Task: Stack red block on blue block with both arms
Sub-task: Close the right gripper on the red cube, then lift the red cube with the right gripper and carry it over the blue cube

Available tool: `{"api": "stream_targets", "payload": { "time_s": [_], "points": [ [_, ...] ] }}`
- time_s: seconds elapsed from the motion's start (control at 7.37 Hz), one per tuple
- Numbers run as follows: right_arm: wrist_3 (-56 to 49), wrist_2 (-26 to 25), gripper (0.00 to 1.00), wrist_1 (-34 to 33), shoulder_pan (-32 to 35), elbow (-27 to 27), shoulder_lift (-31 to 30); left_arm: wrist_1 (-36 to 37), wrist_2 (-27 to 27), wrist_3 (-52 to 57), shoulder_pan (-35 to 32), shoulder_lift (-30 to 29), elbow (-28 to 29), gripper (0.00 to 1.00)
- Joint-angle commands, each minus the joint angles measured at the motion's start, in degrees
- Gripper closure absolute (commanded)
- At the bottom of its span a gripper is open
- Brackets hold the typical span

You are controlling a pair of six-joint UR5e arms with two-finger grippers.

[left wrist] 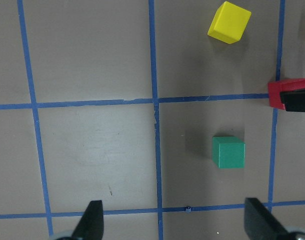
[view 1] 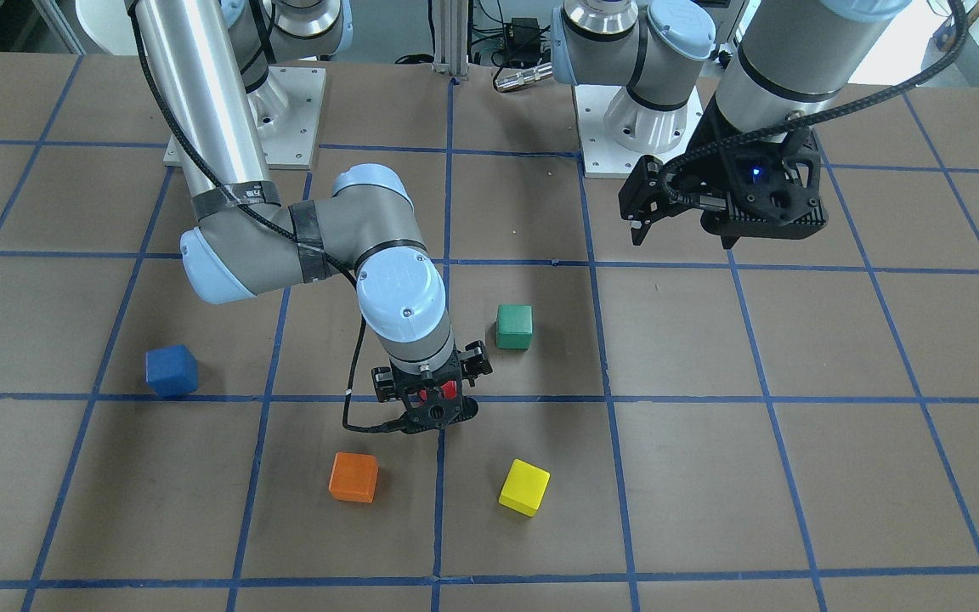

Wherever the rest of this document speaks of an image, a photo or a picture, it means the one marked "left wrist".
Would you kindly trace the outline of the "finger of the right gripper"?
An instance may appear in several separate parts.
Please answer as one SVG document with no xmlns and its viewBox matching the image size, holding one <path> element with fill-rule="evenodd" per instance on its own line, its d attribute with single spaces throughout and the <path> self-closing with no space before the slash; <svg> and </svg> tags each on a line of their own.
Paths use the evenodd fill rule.
<svg viewBox="0 0 305 240">
<path fill-rule="evenodd" d="M 305 88 L 282 91 L 279 95 L 287 112 L 305 112 Z"/>
</svg>

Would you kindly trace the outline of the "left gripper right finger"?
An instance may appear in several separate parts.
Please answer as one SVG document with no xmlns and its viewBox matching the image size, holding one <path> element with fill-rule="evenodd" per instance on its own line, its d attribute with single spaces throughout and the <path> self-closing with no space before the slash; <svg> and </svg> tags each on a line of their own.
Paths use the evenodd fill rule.
<svg viewBox="0 0 305 240">
<path fill-rule="evenodd" d="M 243 225 L 250 240 L 289 240 L 289 232 L 254 197 L 244 200 Z"/>
</svg>

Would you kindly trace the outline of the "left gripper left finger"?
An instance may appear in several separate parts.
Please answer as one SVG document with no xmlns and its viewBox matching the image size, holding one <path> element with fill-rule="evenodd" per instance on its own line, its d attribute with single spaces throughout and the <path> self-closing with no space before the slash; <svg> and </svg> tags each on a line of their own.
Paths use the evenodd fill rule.
<svg viewBox="0 0 305 240">
<path fill-rule="evenodd" d="M 104 211 L 101 200 L 92 200 L 74 229 L 73 240 L 101 240 L 104 235 Z"/>
</svg>

